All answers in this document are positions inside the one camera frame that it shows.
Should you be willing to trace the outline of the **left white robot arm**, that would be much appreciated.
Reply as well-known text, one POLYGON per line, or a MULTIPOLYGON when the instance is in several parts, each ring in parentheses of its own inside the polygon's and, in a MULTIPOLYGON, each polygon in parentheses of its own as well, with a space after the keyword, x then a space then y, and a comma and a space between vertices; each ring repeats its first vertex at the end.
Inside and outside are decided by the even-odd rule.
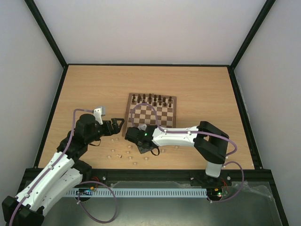
POLYGON ((102 121, 102 114, 86 110, 60 142, 54 156, 37 177, 15 197, 2 202, 8 226, 40 226, 48 211, 72 188, 90 184, 92 167, 80 160, 88 146, 103 136, 118 134, 124 119, 102 121))

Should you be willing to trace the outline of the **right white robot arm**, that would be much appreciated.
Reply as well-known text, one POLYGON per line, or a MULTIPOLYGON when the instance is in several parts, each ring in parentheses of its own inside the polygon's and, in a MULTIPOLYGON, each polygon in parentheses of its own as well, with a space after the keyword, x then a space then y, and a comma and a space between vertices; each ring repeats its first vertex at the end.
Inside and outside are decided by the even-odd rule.
POLYGON ((207 121, 188 128, 164 128, 158 125, 129 127, 125 140, 134 143, 141 154, 174 145, 194 147, 207 161, 205 179, 214 185, 221 180, 229 136, 207 121))

